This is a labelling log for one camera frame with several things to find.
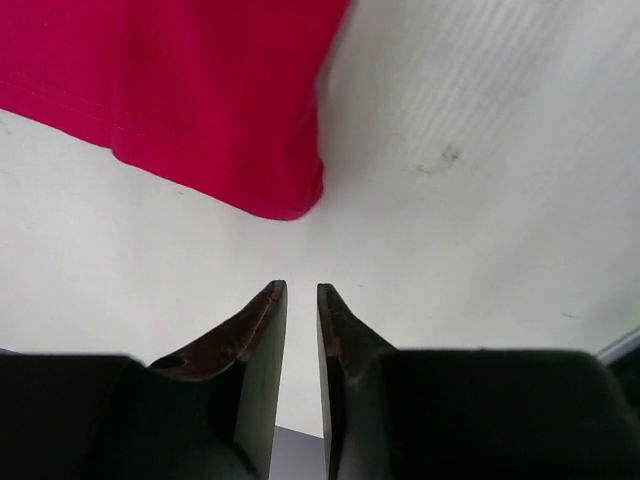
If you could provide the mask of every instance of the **stain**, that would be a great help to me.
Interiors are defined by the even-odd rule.
[[[444,172],[451,168],[451,166],[460,158],[462,151],[456,148],[453,144],[448,143],[440,154],[440,163],[435,167],[426,167],[424,165],[418,165],[416,172],[424,175],[434,175],[436,173]]]

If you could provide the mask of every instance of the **red fabric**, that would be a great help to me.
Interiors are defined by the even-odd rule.
[[[322,193],[315,79],[348,0],[0,2],[0,108],[267,218]]]

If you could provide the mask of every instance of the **screw hole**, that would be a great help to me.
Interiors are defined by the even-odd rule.
[[[168,370],[170,368],[178,368],[186,365],[187,361],[182,357],[162,357],[153,362],[149,368],[155,370]]]

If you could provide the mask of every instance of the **red towel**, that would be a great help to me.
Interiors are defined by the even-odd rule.
[[[347,3],[0,2],[0,108],[292,220],[322,193],[315,80]]]

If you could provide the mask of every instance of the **white surface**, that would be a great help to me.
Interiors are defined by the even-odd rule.
[[[149,361],[284,278],[278,423],[317,435],[318,282],[398,346],[604,347],[640,323],[639,15],[361,0],[294,223],[0,112],[1,346]]]

